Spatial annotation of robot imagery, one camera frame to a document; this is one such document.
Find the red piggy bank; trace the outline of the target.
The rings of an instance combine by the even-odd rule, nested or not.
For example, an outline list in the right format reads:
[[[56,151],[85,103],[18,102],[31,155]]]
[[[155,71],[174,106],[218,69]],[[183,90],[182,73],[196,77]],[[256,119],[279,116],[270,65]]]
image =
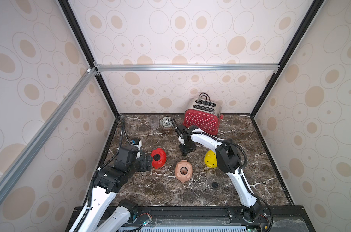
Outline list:
[[[161,149],[157,148],[151,152],[152,157],[152,167],[155,169],[159,169],[163,167],[166,163],[166,152]]]

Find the pink piggy bank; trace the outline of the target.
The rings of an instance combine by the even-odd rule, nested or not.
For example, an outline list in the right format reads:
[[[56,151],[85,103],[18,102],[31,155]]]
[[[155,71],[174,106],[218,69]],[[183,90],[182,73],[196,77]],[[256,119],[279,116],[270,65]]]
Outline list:
[[[188,161],[181,160],[175,168],[175,176],[180,182],[184,183],[192,178],[193,167]]]

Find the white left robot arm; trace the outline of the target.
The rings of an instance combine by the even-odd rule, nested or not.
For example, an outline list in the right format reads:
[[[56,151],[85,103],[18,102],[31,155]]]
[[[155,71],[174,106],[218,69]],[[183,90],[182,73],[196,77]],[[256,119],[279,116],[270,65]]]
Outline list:
[[[136,172],[148,172],[152,167],[152,157],[141,150],[141,140],[134,138],[123,144],[123,140],[127,138],[125,119],[122,118],[116,154],[94,172],[84,206],[70,228],[71,232],[115,232],[127,222],[136,220],[137,204],[124,199],[108,220],[99,224],[105,211],[128,180]]]

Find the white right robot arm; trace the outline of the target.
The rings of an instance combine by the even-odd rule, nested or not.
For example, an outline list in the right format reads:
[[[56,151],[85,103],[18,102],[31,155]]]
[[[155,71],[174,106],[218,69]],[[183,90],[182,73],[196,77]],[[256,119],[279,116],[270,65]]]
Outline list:
[[[242,205],[242,216],[247,222],[254,222],[263,211],[262,204],[269,208],[268,203],[253,193],[244,175],[243,169],[248,164],[248,158],[242,147],[231,140],[221,139],[211,135],[195,125],[185,127],[178,125],[174,119],[171,123],[177,133],[183,156],[196,150],[196,144],[201,144],[214,151],[217,167],[226,173],[235,187]]]

